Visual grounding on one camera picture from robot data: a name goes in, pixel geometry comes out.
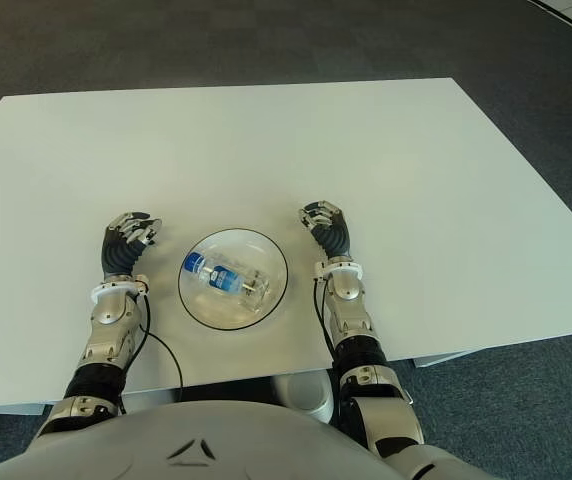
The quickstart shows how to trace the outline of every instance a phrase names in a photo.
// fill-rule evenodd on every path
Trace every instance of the water bottle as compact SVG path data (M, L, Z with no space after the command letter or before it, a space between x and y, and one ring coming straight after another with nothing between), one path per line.
M239 298L240 305L257 312L268 290L268 279L259 270L234 262L221 254L202 255L191 252L184 261L184 270L194 273L208 285Z

